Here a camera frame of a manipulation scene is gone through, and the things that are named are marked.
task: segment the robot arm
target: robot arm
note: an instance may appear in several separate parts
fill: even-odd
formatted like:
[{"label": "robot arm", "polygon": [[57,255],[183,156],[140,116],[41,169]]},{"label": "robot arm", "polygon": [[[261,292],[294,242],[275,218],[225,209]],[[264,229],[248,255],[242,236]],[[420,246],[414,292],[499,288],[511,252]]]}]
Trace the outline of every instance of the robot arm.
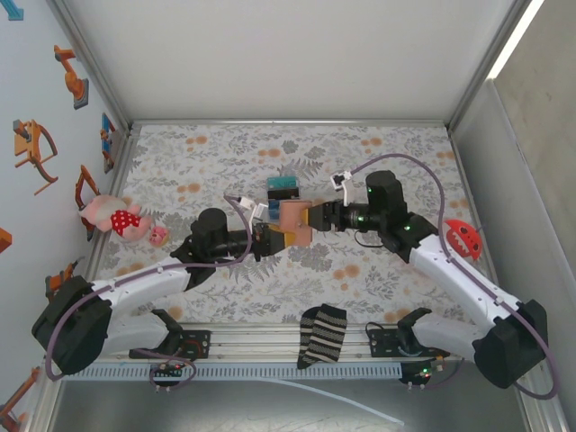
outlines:
[{"label": "robot arm", "polygon": [[[333,176],[333,183],[343,175]],[[401,183],[391,171],[366,178],[368,204],[325,202],[304,211],[302,219],[315,230],[375,231],[382,244],[445,288],[475,325],[444,319],[420,308],[398,322],[400,348],[416,354],[434,347],[474,361],[494,385],[507,388],[545,358],[527,328],[500,305],[506,303],[547,340],[546,312],[536,301],[524,304],[501,290],[449,248],[444,253],[437,228],[409,212]],[[483,291],[473,278],[487,288]]]},{"label": "robot arm", "polygon": [[191,231],[170,257],[135,274],[92,283],[76,276],[62,285],[32,328],[34,337],[47,350],[60,319],[75,303],[111,287],[74,310],[59,332],[52,358],[63,374],[80,372],[100,355],[132,348],[173,355],[182,344],[182,328],[163,310],[136,317],[130,316],[132,311],[202,284],[216,272],[215,265],[224,266],[227,258],[240,257],[248,239],[249,253],[258,261],[280,252],[295,239],[294,234],[267,223],[257,223],[251,232],[228,231],[226,214],[220,209],[203,211]]}]

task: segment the floral tablecloth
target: floral tablecloth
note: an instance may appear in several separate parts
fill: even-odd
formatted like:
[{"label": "floral tablecloth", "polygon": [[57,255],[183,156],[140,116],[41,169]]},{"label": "floral tablecloth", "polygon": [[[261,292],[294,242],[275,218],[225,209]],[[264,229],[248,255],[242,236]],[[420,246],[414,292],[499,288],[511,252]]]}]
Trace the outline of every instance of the floral tablecloth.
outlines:
[{"label": "floral tablecloth", "polygon": [[[294,175],[301,198],[340,198],[329,175],[389,152],[412,155],[434,169],[446,191],[447,218],[471,222],[468,202],[444,128],[300,125],[149,125],[142,127],[123,196],[142,205],[170,229],[161,249],[145,239],[124,243],[112,235],[99,277],[124,275],[177,248],[203,209],[220,207],[229,229],[241,229],[224,193],[266,200],[266,179]],[[354,178],[355,200],[366,202],[365,175],[390,169],[402,181],[409,209],[436,221],[439,198],[428,174],[407,160],[388,159]],[[346,309],[349,322],[396,322],[425,306],[467,320],[462,309],[413,267],[385,249],[357,245],[352,230],[315,233],[311,247],[291,247],[256,263],[253,257],[218,270],[207,282],[158,299],[140,311],[161,308],[182,322],[295,323],[323,302]],[[358,236],[378,244],[375,235]],[[478,264],[483,268],[482,260]]]}]

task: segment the black and gray striped sock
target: black and gray striped sock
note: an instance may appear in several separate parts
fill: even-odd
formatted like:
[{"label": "black and gray striped sock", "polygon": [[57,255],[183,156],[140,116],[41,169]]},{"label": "black and gray striped sock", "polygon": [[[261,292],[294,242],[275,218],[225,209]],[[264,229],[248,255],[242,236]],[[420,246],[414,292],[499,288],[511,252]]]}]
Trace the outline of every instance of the black and gray striped sock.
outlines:
[{"label": "black and gray striped sock", "polygon": [[300,318],[300,353],[298,353],[298,369],[303,369],[300,367],[302,357],[306,350],[308,349],[308,344],[310,343],[310,336],[312,336],[312,327],[314,327],[314,320],[316,319],[316,314],[320,310],[320,307],[315,307],[306,310]]},{"label": "black and gray striped sock", "polygon": [[[306,317],[305,323],[308,325],[310,314]],[[302,322],[301,320],[301,351],[298,355],[298,369],[306,369],[307,367],[315,364],[318,361],[335,363],[340,358],[340,349],[344,343],[344,335],[346,334],[347,327],[347,314],[345,310],[322,304],[317,310],[314,318],[314,324],[309,330],[307,326],[306,335],[310,337],[306,340],[302,335]],[[308,342],[307,346],[302,343],[303,340]]]}]

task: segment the white cable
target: white cable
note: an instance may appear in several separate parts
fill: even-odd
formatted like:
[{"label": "white cable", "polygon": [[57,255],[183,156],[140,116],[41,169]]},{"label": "white cable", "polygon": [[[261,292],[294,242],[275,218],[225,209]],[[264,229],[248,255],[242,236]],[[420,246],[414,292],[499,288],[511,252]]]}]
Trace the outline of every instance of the white cable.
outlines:
[{"label": "white cable", "polygon": [[396,423],[398,425],[404,426],[404,422],[402,420],[398,420],[397,418],[394,418],[392,416],[384,414],[383,412],[377,411],[376,409],[366,407],[365,405],[363,405],[360,402],[356,402],[355,400],[345,398],[344,396],[338,396],[337,394],[334,394],[334,393],[329,393],[327,391],[315,389],[314,387],[310,387],[308,385],[299,384],[297,382],[291,382],[291,381],[275,380],[275,379],[271,379],[271,378],[256,378],[256,381],[262,381],[264,383],[288,385],[290,387],[296,387],[297,389],[306,390],[307,392],[321,394],[322,396],[326,396],[328,398],[335,399],[337,401],[341,401],[341,402],[347,403],[349,405],[352,405],[354,407],[357,407],[360,410],[370,412],[370,413],[374,414],[375,416],[380,417],[381,419],[385,419],[385,420],[391,421],[393,423]]}]

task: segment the fluorescent light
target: fluorescent light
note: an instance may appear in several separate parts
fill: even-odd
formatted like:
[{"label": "fluorescent light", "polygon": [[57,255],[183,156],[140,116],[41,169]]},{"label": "fluorescent light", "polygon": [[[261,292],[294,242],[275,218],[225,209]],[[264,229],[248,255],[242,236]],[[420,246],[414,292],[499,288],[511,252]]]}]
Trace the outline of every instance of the fluorescent light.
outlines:
[{"label": "fluorescent light", "polygon": [[532,0],[532,2],[530,2],[530,5],[526,8],[524,14],[522,15],[522,18],[520,18],[520,21],[518,22],[516,29],[514,29],[514,31],[512,32],[512,34],[508,39],[508,42],[506,42],[504,49],[498,56],[496,63],[494,63],[492,70],[488,74],[488,79],[496,78],[500,73],[500,71],[504,68],[504,65],[512,55],[512,52],[514,52],[514,49],[520,42],[520,39],[522,39],[522,36],[524,36],[524,32],[526,31],[528,25],[530,25],[530,23],[536,16],[538,9],[540,9],[540,6],[542,6],[543,2],[544,0]]}]

